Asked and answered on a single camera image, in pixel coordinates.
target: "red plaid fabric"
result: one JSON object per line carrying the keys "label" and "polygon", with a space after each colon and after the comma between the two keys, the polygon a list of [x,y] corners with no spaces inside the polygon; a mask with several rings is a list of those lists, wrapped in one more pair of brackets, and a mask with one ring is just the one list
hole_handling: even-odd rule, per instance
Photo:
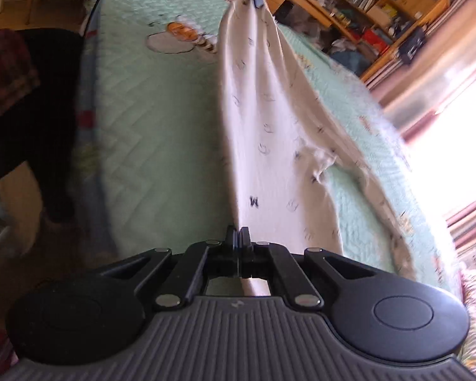
{"label": "red plaid fabric", "polygon": [[39,86],[37,70],[21,35],[0,30],[0,116]]}

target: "white cloth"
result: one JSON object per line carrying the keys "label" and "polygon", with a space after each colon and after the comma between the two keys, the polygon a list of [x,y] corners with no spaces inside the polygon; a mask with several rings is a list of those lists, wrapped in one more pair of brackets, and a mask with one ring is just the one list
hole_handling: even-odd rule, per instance
{"label": "white cloth", "polygon": [[400,275],[414,279],[409,248],[381,185],[344,128],[312,89],[268,8],[232,0],[219,32],[220,101],[237,227],[253,241],[293,253],[312,246],[342,253],[325,170],[357,179],[391,233]]}

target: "quilted mattress cover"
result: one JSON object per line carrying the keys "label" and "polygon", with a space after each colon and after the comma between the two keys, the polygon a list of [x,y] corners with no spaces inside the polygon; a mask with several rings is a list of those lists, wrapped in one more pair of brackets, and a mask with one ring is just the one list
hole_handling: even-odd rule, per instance
{"label": "quilted mattress cover", "polygon": [[[174,252],[219,239],[232,224],[223,168],[217,64],[145,45],[183,15],[217,34],[225,0],[101,0],[86,34],[76,163],[94,252]],[[417,279],[460,296],[456,254],[442,219],[413,191],[403,144],[366,88],[280,26],[324,105],[357,143],[394,207]],[[327,173],[344,255],[393,272],[389,236],[354,180]]]}

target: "black pants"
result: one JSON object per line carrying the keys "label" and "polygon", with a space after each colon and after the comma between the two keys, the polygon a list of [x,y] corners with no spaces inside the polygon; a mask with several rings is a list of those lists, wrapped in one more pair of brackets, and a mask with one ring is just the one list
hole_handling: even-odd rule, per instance
{"label": "black pants", "polygon": [[41,85],[0,117],[0,178],[28,162],[49,218],[64,222],[74,217],[66,188],[76,134],[74,97],[83,40],[60,29],[20,33]]}

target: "black cable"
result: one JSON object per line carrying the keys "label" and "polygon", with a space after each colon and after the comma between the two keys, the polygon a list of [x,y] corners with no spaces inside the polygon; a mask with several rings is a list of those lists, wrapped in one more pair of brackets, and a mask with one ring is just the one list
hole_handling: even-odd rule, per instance
{"label": "black cable", "polygon": [[95,4],[92,7],[92,11],[90,11],[90,15],[88,16],[88,21],[86,22],[85,26],[85,32],[83,33],[83,37],[86,36],[86,33],[88,32],[88,26],[90,25],[90,22],[92,21],[93,14],[95,10],[97,10],[97,6],[99,5],[100,0],[95,1]]}

